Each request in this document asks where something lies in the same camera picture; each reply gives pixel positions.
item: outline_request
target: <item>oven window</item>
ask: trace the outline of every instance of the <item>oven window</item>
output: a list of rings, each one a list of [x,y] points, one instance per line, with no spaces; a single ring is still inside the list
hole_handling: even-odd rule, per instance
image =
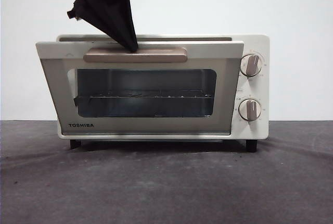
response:
[[[216,73],[211,69],[78,69],[81,117],[209,117]]]

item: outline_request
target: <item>oven door handle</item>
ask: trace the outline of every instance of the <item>oven door handle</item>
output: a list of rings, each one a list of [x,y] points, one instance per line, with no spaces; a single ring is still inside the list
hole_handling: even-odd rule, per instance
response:
[[[131,53],[110,48],[91,48],[83,59],[87,63],[185,63],[184,48],[143,48]]]

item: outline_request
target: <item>control knob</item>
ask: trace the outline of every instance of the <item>control knob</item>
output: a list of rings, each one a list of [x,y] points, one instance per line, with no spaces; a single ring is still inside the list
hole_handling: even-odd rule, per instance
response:
[[[239,105],[238,111],[244,120],[255,121],[261,114],[261,106],[256,100],[247,99]]]
[[[247,77],[254,77],[261,71],[262,63],[258,55],[246,55],[241,60],[240,71]]]

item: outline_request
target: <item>toaster oven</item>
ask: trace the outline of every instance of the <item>toaster oven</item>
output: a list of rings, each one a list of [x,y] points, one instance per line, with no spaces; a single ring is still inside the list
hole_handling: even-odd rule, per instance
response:
[[[37,43],[58,116],[71,140],[257,140],[268,136],[267,36],[138,35],[127,52],[104,35]]]

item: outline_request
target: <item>oven foot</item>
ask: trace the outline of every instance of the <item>oven foot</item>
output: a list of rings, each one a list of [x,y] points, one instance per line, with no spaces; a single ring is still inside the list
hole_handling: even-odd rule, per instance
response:
[[[71,150],[81,147],[81,141],[78,140],[70,140],[69,142]]]
[[[255,153],[257,151],[257,140],[246,140],[246,151]]]

